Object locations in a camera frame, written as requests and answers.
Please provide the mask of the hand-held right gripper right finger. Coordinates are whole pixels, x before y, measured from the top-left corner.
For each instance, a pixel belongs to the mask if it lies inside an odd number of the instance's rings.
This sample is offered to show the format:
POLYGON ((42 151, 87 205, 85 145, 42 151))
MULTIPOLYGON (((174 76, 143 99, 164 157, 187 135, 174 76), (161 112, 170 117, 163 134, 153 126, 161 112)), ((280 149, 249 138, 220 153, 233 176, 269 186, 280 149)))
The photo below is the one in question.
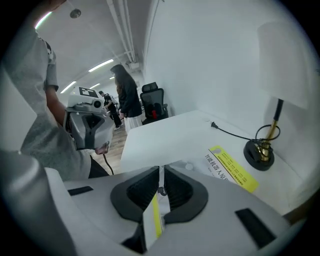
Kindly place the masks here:
POLYGON ((272 207, 229 181, 164 168, 170 198, 192 195, 165 216, 147 256, 294 256, 304 220, 290 224, 272 207))

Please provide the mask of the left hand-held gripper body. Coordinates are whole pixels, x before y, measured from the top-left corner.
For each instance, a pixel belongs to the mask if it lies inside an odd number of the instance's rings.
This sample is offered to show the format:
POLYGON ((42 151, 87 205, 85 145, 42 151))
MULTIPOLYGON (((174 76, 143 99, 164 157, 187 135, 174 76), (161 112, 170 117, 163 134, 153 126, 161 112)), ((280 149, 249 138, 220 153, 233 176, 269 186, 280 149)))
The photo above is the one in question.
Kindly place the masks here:
POLYGON ((109 130, 110 119, 104 107, 105 100, 94 89, 76 86, 68 97, 63 128, 71 130, 82 127, 109 130))

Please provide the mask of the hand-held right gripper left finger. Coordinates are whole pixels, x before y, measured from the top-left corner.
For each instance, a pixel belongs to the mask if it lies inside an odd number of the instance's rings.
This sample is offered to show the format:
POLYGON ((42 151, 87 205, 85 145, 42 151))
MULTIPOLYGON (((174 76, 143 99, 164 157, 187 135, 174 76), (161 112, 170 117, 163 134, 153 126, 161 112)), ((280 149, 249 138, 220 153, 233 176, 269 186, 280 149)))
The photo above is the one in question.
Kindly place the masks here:
POLYGON ((63 182, 55 169, 0 150, 0 196, 21 232, 50 256, 160 256, 145 245, 143 211, 125 190, 159 169, 63 182))

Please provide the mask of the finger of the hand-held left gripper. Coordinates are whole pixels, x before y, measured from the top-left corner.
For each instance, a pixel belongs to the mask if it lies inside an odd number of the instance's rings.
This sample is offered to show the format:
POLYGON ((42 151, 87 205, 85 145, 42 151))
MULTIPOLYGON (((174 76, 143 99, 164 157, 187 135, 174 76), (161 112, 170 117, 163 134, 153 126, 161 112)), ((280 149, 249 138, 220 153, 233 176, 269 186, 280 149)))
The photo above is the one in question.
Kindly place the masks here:
POLYGON ((77 150, 86 150, 92 148, 91 128, 88 120, 91 115, 84 112, 70 112, 68 124, 71 127, 71 136, 73 137, 75 148, 77 150))
POLYGON ((114 122, 108 116, 92 115, 91 138, 93 149, 106 149, 111 144, 113 138, 114 122))

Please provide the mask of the white and yellow card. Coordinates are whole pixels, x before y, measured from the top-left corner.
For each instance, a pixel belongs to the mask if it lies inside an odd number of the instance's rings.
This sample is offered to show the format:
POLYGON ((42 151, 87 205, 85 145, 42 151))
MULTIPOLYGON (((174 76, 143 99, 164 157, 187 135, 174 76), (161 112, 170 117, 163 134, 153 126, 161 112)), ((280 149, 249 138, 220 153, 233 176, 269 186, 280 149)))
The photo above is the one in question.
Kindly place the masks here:
POLYGON ((146 250, 149 250, 165 230, 164 216, 170 212, 170 203, 165 190, 165 169, 159 167, 158 188, 150 204, 143 212, 143 232, 146 250))

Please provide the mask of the person's left forearm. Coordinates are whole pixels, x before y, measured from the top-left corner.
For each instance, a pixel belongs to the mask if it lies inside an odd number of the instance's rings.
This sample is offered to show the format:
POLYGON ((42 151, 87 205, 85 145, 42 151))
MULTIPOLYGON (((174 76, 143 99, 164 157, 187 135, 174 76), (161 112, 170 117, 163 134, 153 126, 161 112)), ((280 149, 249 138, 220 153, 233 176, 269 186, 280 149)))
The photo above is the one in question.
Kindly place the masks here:
POLYGON ((53 85, 49 85, 45 90, 46 103, 55 120, 63 127, 66 115, 65 106, 58 99, 56 89, 53 85))

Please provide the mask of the person's left hand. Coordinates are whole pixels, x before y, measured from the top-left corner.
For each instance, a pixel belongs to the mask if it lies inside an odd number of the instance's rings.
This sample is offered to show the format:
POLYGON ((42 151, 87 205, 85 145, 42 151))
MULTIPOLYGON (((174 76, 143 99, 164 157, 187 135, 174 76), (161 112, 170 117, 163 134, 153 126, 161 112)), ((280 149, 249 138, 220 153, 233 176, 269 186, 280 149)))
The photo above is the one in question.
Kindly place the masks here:
POLYGON ((104 143, 101 147, 95 149, 97 155, 107 154, 109 151, 110 142, 104 143))

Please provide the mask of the ceiling light strip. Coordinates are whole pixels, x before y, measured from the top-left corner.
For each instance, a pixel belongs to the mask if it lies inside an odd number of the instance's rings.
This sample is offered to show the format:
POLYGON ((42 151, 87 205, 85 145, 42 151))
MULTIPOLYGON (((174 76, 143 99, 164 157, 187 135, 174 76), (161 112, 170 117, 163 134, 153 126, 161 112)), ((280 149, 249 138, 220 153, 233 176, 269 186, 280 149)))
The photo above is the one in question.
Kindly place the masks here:
POLYGON ((65 91, 67 91, 70 87, 72 87, 76 81, 72 81, 70 84, 68 84, 61 92, 60 94, 63 94, 65 91))
POLYGON ((46 13, 43 17, 41 17, 37 23, 35 24, 34 28, 37 30, 41 24, 52 14, 52 11, 46 13))
POLYGON ((93 71, 95 71, 95 70, 97 70, 97 69, 99 69, 99 68, 101 68, 101 67, 103 67, 103 66, 105 66, 105 65, 108 65, 108 64, 112 63, 113 61, 114 61, 113 59, 109 59, 109 60, 107 60, 107 61, 104 61, 104 62, 96 65, 95 67, 89 69, 88 72, 89 72, 89 73, 92 73, 93 71))

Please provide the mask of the person's black trousers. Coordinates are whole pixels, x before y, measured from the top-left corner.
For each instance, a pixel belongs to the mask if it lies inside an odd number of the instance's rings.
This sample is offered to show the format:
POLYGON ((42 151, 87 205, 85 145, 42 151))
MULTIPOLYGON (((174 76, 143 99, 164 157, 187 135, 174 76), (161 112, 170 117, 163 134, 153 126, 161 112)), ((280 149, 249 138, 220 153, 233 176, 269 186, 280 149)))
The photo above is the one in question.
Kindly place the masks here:
POLYGON ((95 161, 92 156, 90 156, 91 164, 90 164, 90 172, 89 172, 89 179, 107 177, 109 174, 106 170, 97 162, 95 161))

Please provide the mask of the person's grey shirt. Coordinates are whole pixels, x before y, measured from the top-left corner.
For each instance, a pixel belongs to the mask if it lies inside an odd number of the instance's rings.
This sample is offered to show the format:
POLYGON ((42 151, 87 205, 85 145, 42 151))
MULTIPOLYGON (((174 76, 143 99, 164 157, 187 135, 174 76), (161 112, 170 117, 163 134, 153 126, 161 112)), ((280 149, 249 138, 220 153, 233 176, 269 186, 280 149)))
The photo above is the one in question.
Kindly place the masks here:
POLYGON ((44 167, 57 170, 63 181, 87 179, 90 155, 76 150, 47 106, 46 90, 59 88, 56 55, 50 45, 28 27, 16 34, 2 61, 13 85, 37 115, 21 151, 44 167))

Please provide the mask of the yellow-green grey book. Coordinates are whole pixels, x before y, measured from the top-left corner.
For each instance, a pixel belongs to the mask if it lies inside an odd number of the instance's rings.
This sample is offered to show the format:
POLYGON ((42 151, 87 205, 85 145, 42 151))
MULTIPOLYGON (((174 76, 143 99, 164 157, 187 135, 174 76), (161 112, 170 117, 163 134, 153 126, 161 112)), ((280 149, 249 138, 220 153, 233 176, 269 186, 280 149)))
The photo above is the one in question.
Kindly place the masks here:
POLYGON ((200 157, 181 159, 170 166, 229 181, 250 193, 259 186, 258 181, 219 145, 209 148, 200 157))

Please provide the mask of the black office chair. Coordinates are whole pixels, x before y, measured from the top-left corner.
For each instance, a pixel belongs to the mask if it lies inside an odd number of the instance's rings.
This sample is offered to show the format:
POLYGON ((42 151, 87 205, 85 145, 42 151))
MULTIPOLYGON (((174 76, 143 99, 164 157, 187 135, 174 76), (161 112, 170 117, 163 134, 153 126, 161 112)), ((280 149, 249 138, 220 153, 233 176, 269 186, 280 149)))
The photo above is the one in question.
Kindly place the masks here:
POLYGON ((164 103, 164 90, 159 88, 156 82, 142 86, 140 99, 144 108, 145 120, 143 125, 147 125, 169 117, 168 105, 164 103), (158 119, 153 118, 152 111, 156 110, 159 114, 158 119))

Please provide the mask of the white ceiling pipes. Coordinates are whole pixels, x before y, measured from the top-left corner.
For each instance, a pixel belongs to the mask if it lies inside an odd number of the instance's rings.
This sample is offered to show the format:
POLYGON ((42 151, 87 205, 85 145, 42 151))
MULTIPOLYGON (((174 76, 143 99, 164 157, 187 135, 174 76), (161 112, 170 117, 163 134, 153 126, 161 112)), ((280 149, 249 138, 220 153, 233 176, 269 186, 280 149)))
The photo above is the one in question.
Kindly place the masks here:
POLYGON ((135 63, 136 54, 133 44, 128 0, 106 0, 106 3, 123 45, 124 54, 127 55, 130 63, 135 63))

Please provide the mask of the white shade table lamp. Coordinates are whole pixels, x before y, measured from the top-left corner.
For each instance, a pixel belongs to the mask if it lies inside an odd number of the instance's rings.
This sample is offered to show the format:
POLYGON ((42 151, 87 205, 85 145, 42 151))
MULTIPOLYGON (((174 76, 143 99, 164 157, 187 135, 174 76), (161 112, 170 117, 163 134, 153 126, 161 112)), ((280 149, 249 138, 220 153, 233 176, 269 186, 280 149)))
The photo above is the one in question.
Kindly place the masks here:
POLYGON ((275 112, 264 138, 250 139, 244 146, 247 162, 267 171, 274 164, 271 143, 281 134, 278 122, 284 102, 307 109, 307 67, 299 34, 286 22, 271 21, 257 29, 259 45, 259 85, 277 99, 275 112))

